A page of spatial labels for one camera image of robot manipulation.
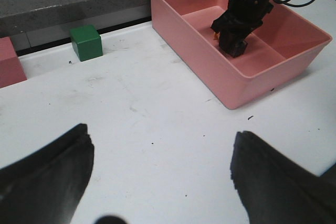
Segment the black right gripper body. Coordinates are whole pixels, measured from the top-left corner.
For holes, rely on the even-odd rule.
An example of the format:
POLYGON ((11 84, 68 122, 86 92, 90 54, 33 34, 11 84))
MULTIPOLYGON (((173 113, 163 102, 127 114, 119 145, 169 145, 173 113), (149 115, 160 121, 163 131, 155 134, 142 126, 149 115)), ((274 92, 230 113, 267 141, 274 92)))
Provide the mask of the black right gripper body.
POLYGON ((271 9, 269 0, 229 0, 227 10, 213 21, 211 29, 216 33, 227 29, 233 34, 245 30, 249 34, 262 25, 263 17, 271 9))

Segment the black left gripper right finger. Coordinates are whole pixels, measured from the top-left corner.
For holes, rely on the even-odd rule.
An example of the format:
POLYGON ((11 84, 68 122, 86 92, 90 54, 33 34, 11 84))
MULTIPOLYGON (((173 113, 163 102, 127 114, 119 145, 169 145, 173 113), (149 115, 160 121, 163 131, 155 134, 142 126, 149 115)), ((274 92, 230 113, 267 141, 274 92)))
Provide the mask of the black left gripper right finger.
POLYGON ((250 131, 235 137, 231 179, 250 223, 335 223, 335 166, 317 176, 250 131))

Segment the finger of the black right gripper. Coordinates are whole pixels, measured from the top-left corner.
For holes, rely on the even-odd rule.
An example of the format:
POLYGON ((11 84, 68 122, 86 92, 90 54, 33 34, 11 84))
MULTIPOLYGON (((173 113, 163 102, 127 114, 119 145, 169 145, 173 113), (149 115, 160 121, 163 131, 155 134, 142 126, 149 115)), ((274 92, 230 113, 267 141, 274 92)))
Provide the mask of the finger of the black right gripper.
POLYGON ((219 35, 220 49, 232 57, 236 56, 237 40, 234 34, 227 29, 222 29, 219 35))
POLYGON ((247 45, 248 43, 245 40, 240 40, 235 43, 232 48, 232 57, 236 58, 241 56, 245 52, 247 45))

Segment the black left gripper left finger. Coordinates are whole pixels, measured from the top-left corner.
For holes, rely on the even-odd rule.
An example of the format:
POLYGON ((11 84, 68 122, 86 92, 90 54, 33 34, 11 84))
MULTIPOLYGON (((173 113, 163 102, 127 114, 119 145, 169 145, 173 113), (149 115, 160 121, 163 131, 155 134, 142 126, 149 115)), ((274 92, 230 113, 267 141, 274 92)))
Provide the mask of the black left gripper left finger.
POLYGON ((78 124, 1 169, 1 223, 71 223, 89 183, 94 145, 78 124))

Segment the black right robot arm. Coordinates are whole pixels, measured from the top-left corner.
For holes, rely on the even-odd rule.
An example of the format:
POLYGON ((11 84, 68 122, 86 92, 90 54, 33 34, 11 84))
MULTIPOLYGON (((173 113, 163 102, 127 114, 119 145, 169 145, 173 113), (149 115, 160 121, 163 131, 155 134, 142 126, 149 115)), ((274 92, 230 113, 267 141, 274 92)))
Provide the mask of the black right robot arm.
POLYGON ((245 39, 272 9, 270 0, 228 0, 227 10, 211 25, 220 49, 234 58, 242 55, 248 45, 245 39))

